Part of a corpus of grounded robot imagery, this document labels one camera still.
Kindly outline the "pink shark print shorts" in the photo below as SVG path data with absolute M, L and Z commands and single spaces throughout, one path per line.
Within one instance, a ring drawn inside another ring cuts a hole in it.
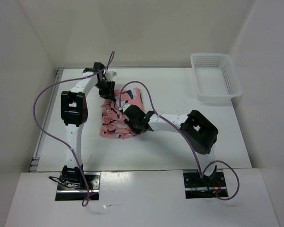
M 132 130 L 124 122 L 125 115 L 120 111 L 119 105 L 128 103 L 144 109 L 142 91 L 135 87 L 129 90 L 115 90 L 115 99 L 106 99 L 101 106 L 100 136 L 111 139 L 127 139 L 134 136 Z

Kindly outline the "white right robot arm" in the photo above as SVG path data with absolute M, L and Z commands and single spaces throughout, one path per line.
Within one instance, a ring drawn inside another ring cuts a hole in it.
M 197 154 L 209 155 L 217 141 L 218 129 L 197 110 L 184 115 L 159 114 L 154 110 L 145 113 L 136 105 L 125 104 L 121 112 L 125 115 L 125 124 L 135 135 L 147 131 L 178 132 L 196 158 Z

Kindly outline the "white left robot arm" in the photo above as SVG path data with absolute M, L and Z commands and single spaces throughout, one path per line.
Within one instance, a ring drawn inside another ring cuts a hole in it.
M 83 126 L 88 119 L 86 96 L 96 87 L 101 98 L 115 102 L 114 75 L 115 72 L 107 72 L 104 64 L 95 62 L 92 68 L 83 70 L 82 80 L 71 90 L 61 93 L 61 119 L 66 127 L 66 143 L 71 147 L 61 176 L 61 181 L 66 187 L 79 189 L 85 186 L 81 137 Z

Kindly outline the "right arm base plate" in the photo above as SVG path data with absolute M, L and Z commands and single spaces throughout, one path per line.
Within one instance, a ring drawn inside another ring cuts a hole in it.
M 200 178 L 197 171 L 183 172 L 186 199 L 215 198 L 216 194 L 221 198 L 228 198 L 228 192 L 224 174 L 218 171 L 210 178 Z

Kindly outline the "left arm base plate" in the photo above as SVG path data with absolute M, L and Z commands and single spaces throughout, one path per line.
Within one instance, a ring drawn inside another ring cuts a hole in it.
M 90 201 L 99 200 L 99 188 L 101 173 L 100 172 L 85 172 L 85 177 L 89 186 Z M 55 201 L 83 201 L 87 197 L 87 189 L 85 184 L 77 183 L 62 183 L 59 178 L 55 181 L 58 182 Z

